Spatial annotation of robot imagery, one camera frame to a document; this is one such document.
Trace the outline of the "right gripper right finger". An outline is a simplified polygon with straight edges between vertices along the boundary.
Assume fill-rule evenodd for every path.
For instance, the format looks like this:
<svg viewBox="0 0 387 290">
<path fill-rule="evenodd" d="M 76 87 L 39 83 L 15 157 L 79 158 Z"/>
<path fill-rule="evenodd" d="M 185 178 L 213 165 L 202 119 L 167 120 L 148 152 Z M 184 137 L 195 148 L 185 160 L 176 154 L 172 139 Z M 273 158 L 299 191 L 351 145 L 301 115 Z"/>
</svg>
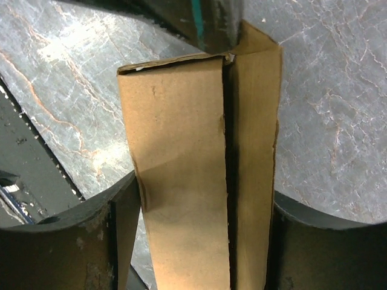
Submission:
<svg viewBox="0 0 387 290">
<path fill-rule="evenodd" d="M 386 222 L 339 218 L 275 192 L 266 289 L 386 289 Z"/>
</svg>

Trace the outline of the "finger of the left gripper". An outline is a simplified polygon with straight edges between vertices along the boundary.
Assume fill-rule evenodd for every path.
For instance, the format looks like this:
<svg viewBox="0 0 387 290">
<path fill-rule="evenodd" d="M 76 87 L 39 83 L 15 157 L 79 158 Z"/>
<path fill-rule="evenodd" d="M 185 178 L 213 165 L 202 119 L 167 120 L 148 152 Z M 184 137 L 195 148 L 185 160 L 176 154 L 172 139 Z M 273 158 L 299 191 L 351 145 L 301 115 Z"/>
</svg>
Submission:
<svg viewBox="0 0 387 290">
<path fill-rule="evenodd" d="M 69 3 L 140 20 L 209 54 L 230 51 L 240 39 L 242 1 L 74 0 Z"/>
</svg>

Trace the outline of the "brown cardboard box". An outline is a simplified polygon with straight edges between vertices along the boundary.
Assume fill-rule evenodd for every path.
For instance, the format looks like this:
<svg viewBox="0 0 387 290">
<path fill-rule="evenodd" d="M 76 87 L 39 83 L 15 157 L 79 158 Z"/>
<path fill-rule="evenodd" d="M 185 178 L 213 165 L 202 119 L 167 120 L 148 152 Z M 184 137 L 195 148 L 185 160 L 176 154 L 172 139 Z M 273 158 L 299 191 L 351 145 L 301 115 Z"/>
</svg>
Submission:
<svg viewBox="0 0 387 290">
<path fill-rule="evenodd" d="M 227 53 L 118 69 L 158 289 L 264 289 L 281 73 L 246 21 Z"/>
</svg>

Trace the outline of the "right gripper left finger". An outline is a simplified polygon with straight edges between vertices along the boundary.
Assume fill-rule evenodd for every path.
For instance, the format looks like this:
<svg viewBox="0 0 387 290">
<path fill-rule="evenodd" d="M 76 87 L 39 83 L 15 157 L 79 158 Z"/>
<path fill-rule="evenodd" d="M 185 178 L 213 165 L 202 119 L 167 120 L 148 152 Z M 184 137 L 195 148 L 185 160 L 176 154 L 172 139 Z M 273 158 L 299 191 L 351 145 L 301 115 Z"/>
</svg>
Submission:
<svg viewBox="0 0 387 290">
<path fill-rule="evenodd" d="M 131 266 L 140 212 L 134 174 L 34 225 L 1 230 L 2 289 L 140 289 Z"/>
</svg>

